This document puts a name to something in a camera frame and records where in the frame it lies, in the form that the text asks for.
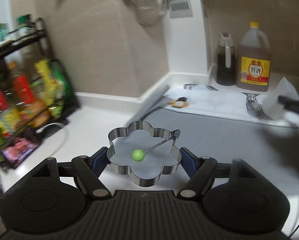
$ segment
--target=dark liquid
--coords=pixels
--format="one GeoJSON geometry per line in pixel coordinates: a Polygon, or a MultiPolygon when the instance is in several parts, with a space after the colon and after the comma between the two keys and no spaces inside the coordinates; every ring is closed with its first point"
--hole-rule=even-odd
{"type": "Polygon", "coordinates": [[[225,55],[217,54],[217,77],[216,82],[223,86],[235,85],[235,55],[231,55],[231,67],[225,66],[225,55]]]}

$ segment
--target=white countertop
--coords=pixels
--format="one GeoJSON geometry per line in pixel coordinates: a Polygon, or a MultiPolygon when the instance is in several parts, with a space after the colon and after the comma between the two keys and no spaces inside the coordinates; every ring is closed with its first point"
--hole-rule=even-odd
{"type": "MultiPolygon", "coordinates": [[[[135,108],[134,111],[111,111],[108,108],[95,107],[94,104],[90,104],[90,106],[84,104],[81,110],[78,110],[68,118],[70,121],[69,125],[66,126],[69,134],[68,140],[53,157],[55,157],[58,162],[68,162],[76,156],[91,156],[101,147],[108,147],[108,133],[116,127],[125,126],[126,122],[135,114],[136,110],[135,108]]],[[[59,145],[62,144],[64,135],[65,129],[58,131],[46,139],[16,170],[9,171],[8,174],[1,172],[3,189],[8,190],[42,160],[51,156],[59,145]]],[[[180,185],[188,181],[188,176],[181,166],[174,174],[162,175],[160,181],[155,186],[146,189],[134,184],[128,175],[115,174],[109,167],[105,169],[99,178],[112,193],[114,193],[116,189],[170,189],[177,192],[180,185]]],[[[72,178],[61,178],[61,180],[73,186],[75,185],[72,178]]],[[[297,214],[299,214],[299,196],[288,196],[288,199],[291,204],[291,211],[283,228],[283,232],[287,235],[291,232],[297,214]]],[[[295,233],[293,238],[299,239],[299,230],[295,233]]]]}

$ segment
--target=sauce bottle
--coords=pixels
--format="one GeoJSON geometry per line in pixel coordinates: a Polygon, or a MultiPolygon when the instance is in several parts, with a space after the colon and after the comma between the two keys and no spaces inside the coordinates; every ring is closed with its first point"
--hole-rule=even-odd
{"type": "Polygon", "coordinates": [[[22,120],[15,105],[9,104],[0,90],[0,133],[3,137],[11,136],[22,126],[22,120]]]}
{"type": "MultiPolygon", "coordinates": [[[[17,66],[15,61],[8,64],[8,69],[11,71],[14,89],[21,100],[19,114],[23,122],[26,122],[44,110],[46,106],[42,100],[35,98],[35,95],[30,89],[27,77],[17,66]]],[[[48,110],[46,110],[36,117],[29,125],[32,125],[34,128],[40,127],[45,124],[50,117],[48,110]]]]}
{"type": "Polygon", "coordinates": [[[229,33],[220,33],[217,40],[216,82],[223,86],[235,85],[235,46],[229,33]]]}
{"type": "Polygon", "coordinates": [[[236,86],[267,91],[270,79],[270,44],[258,23],[250,22],[250,30],[243,36],[237,49],[236,86]]]}

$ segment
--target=yellow cap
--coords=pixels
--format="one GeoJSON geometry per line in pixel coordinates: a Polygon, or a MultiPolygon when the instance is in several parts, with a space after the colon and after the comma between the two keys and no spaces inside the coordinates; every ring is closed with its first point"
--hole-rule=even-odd
{"type": "Polygon", "coordinates": [[[257,22],[250,22],[250,27],[258,27],[258,23],[257,22]]]}
{"type": "Polygon", "coordinates": [[[13,68],[16,68],[17,67],[17,63],[16,63],[16,61],[12,61],[11,63],[9,63],[8,65],[7,65],[7,68],[8,69],[13,69],[13,68]]]}

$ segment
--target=white handle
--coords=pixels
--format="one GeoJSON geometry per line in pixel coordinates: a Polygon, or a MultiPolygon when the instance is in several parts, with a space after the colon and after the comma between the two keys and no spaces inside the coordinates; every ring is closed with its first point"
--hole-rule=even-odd
{"type": "Polygon", "coordinates": [[[270,50],[271,49],[270,43],[269,43],[269,40],[267,39],[266,34],[262,31],[257,31],[257,35],[262,37],[265,47],[267,48],[267,50],[270,50]]]}
{"type": "Polygon", "coordinates": [[[225,66],[231,67],[231,47],[228,39],[225,39],[225,66]]]}

